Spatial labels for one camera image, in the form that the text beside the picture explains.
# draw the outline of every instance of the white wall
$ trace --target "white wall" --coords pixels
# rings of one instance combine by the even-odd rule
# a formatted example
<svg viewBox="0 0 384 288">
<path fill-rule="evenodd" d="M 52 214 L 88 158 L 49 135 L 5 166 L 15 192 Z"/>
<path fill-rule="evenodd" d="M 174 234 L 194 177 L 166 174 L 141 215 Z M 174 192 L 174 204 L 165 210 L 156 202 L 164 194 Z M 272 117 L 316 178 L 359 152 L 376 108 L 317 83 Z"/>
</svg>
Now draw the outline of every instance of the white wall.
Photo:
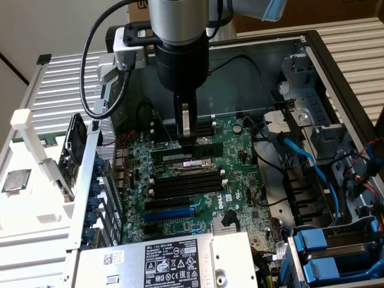
<svg viewBox="0 0 384 288">
<path fill-rule="evenodd" d="M 82 52 L 97 17 L 118 0 L 0 0 L 0 51 L 30 80 L 40 54 L 53 56 Z M 91 50 L 105 50 L 109 26 L 126 23 L 122 8 L 100 27 Z M 12 111 L 23 98 L 26 85 L 0 63 L 0 147 L 9 131 Z"/>
</svg>

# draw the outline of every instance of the green circuit board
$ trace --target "green circuit board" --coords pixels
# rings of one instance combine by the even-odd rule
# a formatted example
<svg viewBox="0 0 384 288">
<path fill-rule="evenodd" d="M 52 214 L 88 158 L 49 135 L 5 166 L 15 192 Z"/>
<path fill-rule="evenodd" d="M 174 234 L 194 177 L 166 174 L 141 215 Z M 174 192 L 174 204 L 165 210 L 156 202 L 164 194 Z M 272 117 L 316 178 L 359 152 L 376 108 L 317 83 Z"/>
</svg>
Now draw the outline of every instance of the green circuit board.
<svg viewBox="0 0 384 288">
<path fill-rule="evenodd" d="M 237 213 L 242 232 L 248 232 L 251 245 L 259 250 L 273 250 L 275 242 L 266 237 L 265 229 L 271 226 L 269 209 L 254 206 L 247 199 L 247 189 L 255 193 L 262 185 L 262 178 L 258 165 L 251 165 L 251 136 L 250 130 L 242 129 L 241 134 L 232 130 L 235 124 L 242 126 L 242 119 L 223 117 L 215 119 L 215 135 L 200 139 L 202 144 L 223 143 L 223 156 L 211 159 L 213 170 L 222 166 L 226 173 L 227 185 L 224 191 L 215 193 L 197 194 L 190 196 L 192 204 L 200 205 L 195 209 L 193 218 L 180 218 L 166 221 L 145 223 L 145 202 L 152 201 L 148 194 L 150 175 L 158 178 L 174 177 L 174 164 L 155 166 L 151 152 L 159 149 L 177 148 L 176 142 L 154 144 L 149 135 L 142 133 L 134 142 L 129 143 L 126 150 L 133 154 L 133 159 L 126 161 L 127 170 L 140 171 L 139 181 L 135 181 L 135 190 L 130 190 L 128 177 L 123 180 L 122 199 L 125 208 L 122 243 L 137 243 L 143 240 L 162 236 L 207 233 L 212 230 L 212 221 L 215 217 L 222 217 L 226 211 L 232 209 Z M 245 159 L 239 157 L 246 153 Z M 144 234 L 142 227 L 156 224 L 159 232 L 153 235 Z"/>
</svg>

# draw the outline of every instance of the robotic arm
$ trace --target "robotic arm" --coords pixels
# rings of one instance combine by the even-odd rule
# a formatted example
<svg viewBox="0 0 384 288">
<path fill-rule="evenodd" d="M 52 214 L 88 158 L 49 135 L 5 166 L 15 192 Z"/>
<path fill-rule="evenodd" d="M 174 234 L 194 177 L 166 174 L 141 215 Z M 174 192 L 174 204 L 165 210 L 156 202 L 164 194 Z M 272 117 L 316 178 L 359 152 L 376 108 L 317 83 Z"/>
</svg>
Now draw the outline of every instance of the robotic arm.
<svg viewBox="0 0 384 288">
<path fill-rule="evenodd" d="M 116 31 L 113 52 L 117 67 L 125 71 L 123 89 L 110 113 L 90 112 L 84 96 L 84 66 L 90 40 L 101 22 L 112 12 L 135 0 L 125 0 L 107 10 L 96 22 L 87 39 L 80 68 L 80 93 L 85 111 L 95 119 L 113 113 L 126 90 L 129 73 L 136 65 L 145 66 L 144 46 L 154 45 L 158 77 L 173 92 L 179 144 L 191 147 L 196 142 L 196 89 L 208 76 L 209 41 L 219 28 L 228 24 L 234 13 L 268 21 L 277 21 L 287 0 L 148 0 L 151 22 L 129 23 Z M 213 28 L 208 36 L 206 28 Z M 154 36 L 139 37 L 139 32 L 152 29 Z"/>
</svg>

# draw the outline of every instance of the cardboard box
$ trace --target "cardboard box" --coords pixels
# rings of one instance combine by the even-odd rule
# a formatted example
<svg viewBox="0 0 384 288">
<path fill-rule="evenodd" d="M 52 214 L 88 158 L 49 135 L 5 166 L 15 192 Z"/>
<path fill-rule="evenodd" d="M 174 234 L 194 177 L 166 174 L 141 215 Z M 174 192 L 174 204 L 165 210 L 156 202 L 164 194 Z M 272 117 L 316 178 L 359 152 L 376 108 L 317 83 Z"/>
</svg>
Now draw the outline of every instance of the cardboard box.
<svg viewBox="0 0 384 288">
<path fill-rule="evenodd" d="M 376 17 L 379 0 L 288 0 L 282 18 L 277 22 L 264 22 L 235 15 L 237 32 L 311 25 L 326 22 Z M 148 0 L 129 5 L 131 22 L 148 21 Z"/>
</svg>

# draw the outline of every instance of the power supply label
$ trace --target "power supply label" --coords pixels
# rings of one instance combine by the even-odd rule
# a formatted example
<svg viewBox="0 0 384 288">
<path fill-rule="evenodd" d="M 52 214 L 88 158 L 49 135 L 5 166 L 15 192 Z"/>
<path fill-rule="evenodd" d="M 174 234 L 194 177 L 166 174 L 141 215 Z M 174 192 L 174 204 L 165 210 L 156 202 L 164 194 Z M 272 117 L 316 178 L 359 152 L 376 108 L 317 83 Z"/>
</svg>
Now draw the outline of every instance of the power supply label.
<svg viewBox="0 0 384 288">
<path fill-rule="evenodd" d="M 146 246 L 144 288 L 200 288 L 197 240 Z"/>
</svg>

